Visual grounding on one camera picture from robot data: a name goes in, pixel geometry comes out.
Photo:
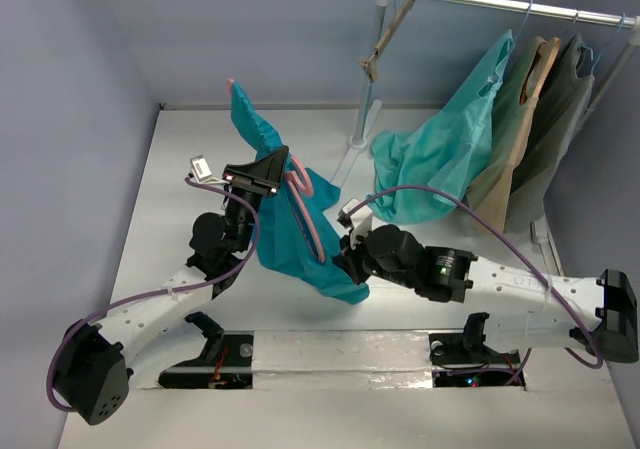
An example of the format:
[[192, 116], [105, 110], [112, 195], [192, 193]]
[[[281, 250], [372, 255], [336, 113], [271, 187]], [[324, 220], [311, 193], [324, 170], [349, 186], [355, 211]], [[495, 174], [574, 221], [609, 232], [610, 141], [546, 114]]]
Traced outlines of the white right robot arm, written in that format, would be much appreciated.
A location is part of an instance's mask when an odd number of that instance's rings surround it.
[[637, 299], [621, 271], [536, 277], [469, 251], [423, 246], [391, 224], [344, 236], [333, 262], [355, 283], [374, 276], [431, 302], [469, 306], [460, 348], [473, 361], [535, 347], [583, 349], [615, 363], [639, 359]]

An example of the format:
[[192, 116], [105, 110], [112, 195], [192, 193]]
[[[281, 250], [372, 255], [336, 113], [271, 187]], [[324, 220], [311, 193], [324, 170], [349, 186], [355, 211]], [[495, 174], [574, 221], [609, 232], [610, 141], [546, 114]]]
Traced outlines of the teal blue t-shirt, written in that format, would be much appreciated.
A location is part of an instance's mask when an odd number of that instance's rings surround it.
[[324, 211], [340, 199], [341, 190], [287, 156], [283, 180], [276, 195], [261, 203], [258, 258], [263, 267], [299, 279], [321, 295], [348, 304], [368, 298], [365, 283], [354, 283], [332, 258], [340, 238]]

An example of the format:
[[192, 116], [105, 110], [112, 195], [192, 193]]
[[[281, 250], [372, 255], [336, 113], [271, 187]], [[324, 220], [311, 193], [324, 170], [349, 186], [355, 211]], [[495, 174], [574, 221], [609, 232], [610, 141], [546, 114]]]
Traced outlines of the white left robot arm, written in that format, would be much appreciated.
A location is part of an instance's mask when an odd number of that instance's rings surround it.
[[198, 310], [234, 283], [256, 250], [261, 202], [279, 191], [288, 157], [281, 146], [253, 162], [227, 165], [220, 177], [203, 157], [191, 159], [186, 183], [222, 195], [224, 211], [195, 220], [193, 253], [163, 286], [112, 302], [66, 330], [46, 375], [56, 409], [89, 425], [111, 417], [129, 393], [134, 359], [181, 320], [201, 328], [187, 340], [189, 355], [201, 364], [220, 360], [223, 332]]

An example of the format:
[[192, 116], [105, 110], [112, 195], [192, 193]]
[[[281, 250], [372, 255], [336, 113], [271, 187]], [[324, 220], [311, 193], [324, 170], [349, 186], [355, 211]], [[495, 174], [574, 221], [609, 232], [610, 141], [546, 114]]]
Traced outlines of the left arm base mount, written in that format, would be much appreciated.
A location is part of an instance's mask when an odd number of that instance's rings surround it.
[[241, 390], [253, 387], [253, 332], [226, 332], [204, 312], [185, 317], [205, 342], [199, 355], [165, 369], [158, 384], [164, 389]]

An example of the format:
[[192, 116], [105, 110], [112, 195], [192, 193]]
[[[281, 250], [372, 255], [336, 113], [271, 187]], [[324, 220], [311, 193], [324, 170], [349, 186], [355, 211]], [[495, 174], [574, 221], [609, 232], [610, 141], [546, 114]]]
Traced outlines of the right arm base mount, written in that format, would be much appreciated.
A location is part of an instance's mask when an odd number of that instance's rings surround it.
[[429, 334], [435, 388], [526, 387], [520, 353], [497, 352], [486, 345], [489, 318], [485, 312], [473, 313], [460, 332]]

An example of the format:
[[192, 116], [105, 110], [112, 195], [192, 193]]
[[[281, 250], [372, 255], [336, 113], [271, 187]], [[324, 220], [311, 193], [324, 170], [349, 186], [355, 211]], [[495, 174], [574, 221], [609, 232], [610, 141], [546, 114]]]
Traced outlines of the pink plastic hanger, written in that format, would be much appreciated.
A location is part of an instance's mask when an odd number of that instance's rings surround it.
[[[226, 81], [231, 96], [231, 120], [240, 137], [256, 151], [258, 159], [284, 146], [278, 131], [258, 114], [241, 85]], [[288, 263], [313, 261], [323, 264], [327, 255], [313, 211], [308, 207], [315, 195], [310, 173], [296, 156], [289, 154], [280, 189], [266, 201], [261, 221], [266, 240], [259, 255], [266, 266], [276, 269]]]

